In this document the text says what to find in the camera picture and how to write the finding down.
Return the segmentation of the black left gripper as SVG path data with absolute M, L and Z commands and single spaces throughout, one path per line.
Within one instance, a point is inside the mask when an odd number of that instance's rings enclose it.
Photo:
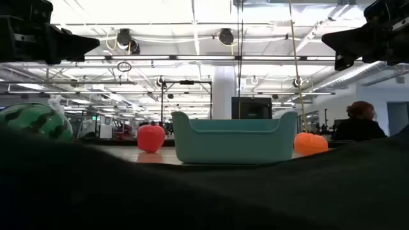
M 63 60 L 82 60 L 98 47 L 98 39 L 52 25 L 53 9 L 48 0 L 0 0 L 0 63 L 56 65 Z

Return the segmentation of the person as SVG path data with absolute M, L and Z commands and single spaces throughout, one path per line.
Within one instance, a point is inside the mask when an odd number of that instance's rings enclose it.
M 342 120 L 332 138 L 333 141 L 369 141 L 386 137 L 374 120 L 374 107 L 365 101 L 356 101 L 347 106 L 348 119 Z

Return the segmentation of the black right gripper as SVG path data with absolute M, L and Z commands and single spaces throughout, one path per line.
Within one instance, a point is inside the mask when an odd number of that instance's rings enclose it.
M 409 63 L 409 0 L 376 0 L 364 10 L 364 17 L 361 27 L 322 36 L 336 53 L 335 70 L 345 70 L 358 59 L 366 64 Z

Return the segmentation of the red toy tomato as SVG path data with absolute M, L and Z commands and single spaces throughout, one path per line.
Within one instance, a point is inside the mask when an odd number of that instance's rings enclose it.
M 163 145 L 165 137 L 165 131 L 161 126 L 141 126 L 137 131 L 137 147 L 147 153 L 155 153 Z

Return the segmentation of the orange toy pumpkin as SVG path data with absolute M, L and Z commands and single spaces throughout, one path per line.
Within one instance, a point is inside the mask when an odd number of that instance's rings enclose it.
M 303 156 L 323 153 L 328 151 L 328 142 L 323 136 L 302 132 L 295 137 L 294 150 Z

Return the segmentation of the teal plastic container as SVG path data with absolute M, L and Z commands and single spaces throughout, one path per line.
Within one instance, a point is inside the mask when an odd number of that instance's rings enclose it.
M 297 113 L 279 119 L 189 119 L 173 112 L 176 156 L 184 164 L 264 164 L 289 160 Z

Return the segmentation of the green toy watermelon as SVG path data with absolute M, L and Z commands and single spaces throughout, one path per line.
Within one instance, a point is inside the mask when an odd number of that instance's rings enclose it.
M 0 124 L 48 140 L 71 142 L 73 130 L 68 118 L 42 103 L 18 103 L 0 110 Z

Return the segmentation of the white column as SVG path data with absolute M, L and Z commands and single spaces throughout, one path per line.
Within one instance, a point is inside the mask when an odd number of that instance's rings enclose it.
M 231 98 L 236 96 L 234 66 L 216 66 L 212 83 L 212 118 L 231 119 Z

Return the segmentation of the black metal frame stand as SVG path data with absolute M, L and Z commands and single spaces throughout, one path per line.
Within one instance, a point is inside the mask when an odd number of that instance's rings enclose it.
M 167 87 L 167 89 L 171 89 L 175 84 L 180 84 L 180 85 L 194 85 L 194 84 L 199 84 L 202 86 L 206 92 L 210 95 L 210 119 L 213 118 L 213 86 L 212 86 L 212 81 L 203 81 L 203 80 L 163 80 L 162 85 L 161 85 L 161 92 L 160 92 L 160 121 L 159 125 L 163 126 L 164 124 L 164 84 L 170 83 L 170 86 Z M 209 84 L 210 85 L 210 90 L 207 90 L 203 84 Z

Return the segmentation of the black folded cloth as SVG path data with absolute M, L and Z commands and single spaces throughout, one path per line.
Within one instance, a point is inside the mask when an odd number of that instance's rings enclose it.
M 0 230 L 409 230 L 409 126 L 263 165 L 138 164 L 0 128 Z

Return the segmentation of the black aluminium table frame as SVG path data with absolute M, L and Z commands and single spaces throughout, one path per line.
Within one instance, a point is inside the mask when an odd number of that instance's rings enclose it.
M 137 139 L 125 139 L 125 140 L 114 140 L 114 139 L 76 139 L 76 143 L 81 144 L 94 144 L 101 146 L 137 146 Z M 339 148 L 348 144 L 355 144 L 353 141 L 329 141 L 328 148 Z

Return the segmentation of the red machine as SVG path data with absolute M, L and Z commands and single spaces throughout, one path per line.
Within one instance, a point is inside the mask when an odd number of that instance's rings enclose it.
M 115 139 L 135 139 L 137 130 L 134 127 L 132 120 L 115 119 L 113 135 Z

